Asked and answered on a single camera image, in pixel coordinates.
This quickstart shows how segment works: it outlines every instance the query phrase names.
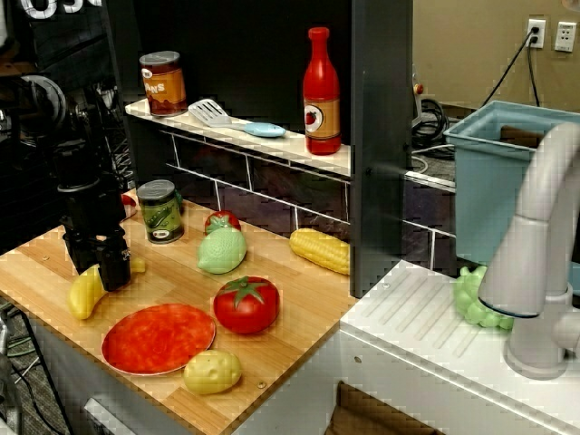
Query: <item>bottle label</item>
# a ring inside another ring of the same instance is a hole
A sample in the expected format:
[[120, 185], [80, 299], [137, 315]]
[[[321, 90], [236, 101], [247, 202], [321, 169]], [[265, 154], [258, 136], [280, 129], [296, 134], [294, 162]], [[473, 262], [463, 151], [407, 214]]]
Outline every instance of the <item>bottle label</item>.
[[340, 99], [304, 100], [304, 124], [309, 138], [331, 139], [341, 134]]
[[154, 73], [141, 69], [145, 93], [148, 98], [158, 102], [175, 104], [185, 99], [185, 85], [181, 68], [171, 72]]
[[165, 204], [145, 206], [141, 204], [141, 213], [147, 232], [156, 238], [165, 238], [172, 231], [181, 227], [178, 201], [172, 198]]

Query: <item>corn cob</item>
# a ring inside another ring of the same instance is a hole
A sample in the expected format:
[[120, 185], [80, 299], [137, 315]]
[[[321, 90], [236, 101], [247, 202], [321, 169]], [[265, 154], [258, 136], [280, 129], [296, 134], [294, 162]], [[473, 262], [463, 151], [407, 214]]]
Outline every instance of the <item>corn cob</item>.
[[349, 275], [351, 249], [336, 237], [311, 228], [300, 228], [290, 236], [290, 247], [295, 254], [319, 266]]

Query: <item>red plate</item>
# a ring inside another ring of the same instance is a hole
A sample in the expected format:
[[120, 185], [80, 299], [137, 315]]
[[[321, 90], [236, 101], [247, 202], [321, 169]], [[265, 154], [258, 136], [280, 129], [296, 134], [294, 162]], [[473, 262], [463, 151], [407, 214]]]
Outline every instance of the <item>red plate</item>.
[[184, 367], [216, 336], [214, 320], [185, 304], [145, 308], [115, 324], [102, 342], [102, 356], [128, 374], [163, 374]]

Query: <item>canned food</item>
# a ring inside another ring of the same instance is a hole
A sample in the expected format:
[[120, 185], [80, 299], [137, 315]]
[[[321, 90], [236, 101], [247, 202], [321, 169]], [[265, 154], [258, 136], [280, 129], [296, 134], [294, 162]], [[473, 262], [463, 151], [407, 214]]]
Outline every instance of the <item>canned food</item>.
[[137, 198], [151, 243], [169, 243], [183, 236], [179, 194], [171, 181], [145, 183], [137, 189]]
[[151, 115], [175, 116], [188, 110], [179, 53], [156, 52], [139, 59]]

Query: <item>electrical outlet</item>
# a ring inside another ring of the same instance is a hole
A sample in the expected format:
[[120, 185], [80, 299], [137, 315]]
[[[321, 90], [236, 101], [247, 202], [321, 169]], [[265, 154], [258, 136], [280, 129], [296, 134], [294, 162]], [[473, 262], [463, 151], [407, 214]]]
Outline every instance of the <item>electrical outlet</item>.
[[[536, 18], [530, 18], [527, 21], [527, 30], [526, 34], [529, 34], [532, 31], [532, 27], [537, 27], [540, 31], [537, 34], [532, 34], [527, 39], [526, 47], [530, 46], [532, 48], [544, 48], [544, 34], [546, 33], [546, 20], [538, 20]], [[533, 36], [537, 36], [536, 43], [530, 43], [529, 40], [532, 39]]]
[[556, 42], [554, 43], [554, 50], [559, 52], [571, 53], [574, 48], [574, 38], [576, 36], [576, 23], [566, 23], [561, 21], [558, 23], [558, 31], [556, 33]]

